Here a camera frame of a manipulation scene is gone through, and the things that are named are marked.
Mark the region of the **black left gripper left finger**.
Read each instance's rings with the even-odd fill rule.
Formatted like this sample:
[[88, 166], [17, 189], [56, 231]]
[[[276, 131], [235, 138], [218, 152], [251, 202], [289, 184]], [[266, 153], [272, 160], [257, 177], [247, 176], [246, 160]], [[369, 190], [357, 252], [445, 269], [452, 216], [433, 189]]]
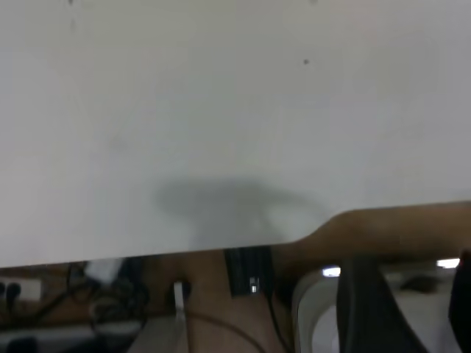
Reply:
[[370, 257], [354, 257], [341, 264], [336, 324], [340, 352], [427, 351]]

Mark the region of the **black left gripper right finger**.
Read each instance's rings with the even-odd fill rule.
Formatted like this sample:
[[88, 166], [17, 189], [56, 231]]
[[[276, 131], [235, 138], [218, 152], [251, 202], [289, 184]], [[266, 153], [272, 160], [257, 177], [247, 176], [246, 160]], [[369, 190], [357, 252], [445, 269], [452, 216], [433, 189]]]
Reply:
[[462, 352], [470, 352], [470, 251], [461, 253], [450, 296], [448, 318]]

